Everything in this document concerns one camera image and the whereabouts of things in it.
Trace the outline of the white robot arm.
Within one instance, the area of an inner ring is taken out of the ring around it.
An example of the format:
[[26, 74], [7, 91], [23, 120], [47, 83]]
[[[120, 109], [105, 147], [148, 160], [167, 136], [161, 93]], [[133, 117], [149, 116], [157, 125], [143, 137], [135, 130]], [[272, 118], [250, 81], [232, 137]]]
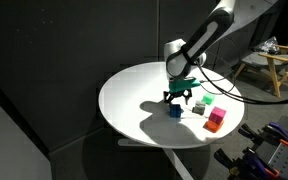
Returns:
[[164, 102], [192, 96], [191, 89], [200, 85], [189, 74], [194, 66], [206, 61], [205, 51], [215, 42], [251, 23], [278, 0], [220, 0], [207, 19], [185, 42], [177, 39], [164, 45], [164, 60], [169, 90], [163, 92]]

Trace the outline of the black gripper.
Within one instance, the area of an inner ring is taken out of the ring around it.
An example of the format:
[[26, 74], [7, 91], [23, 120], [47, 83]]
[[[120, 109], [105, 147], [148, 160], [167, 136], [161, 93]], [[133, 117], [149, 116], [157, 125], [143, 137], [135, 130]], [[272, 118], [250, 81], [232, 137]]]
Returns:
[[177, 92], [170, 92], [170, 91], [164, 91], [163, 92], [163, 98], [164, 98], [164, 103], [170, 103], [170, 95], [174, 97], [180, 97], [184, 96], [185, 98], [185, 103], [188, 103], [188, 100], [192, 97], [192, 92], [190, 89], [185, 89]]

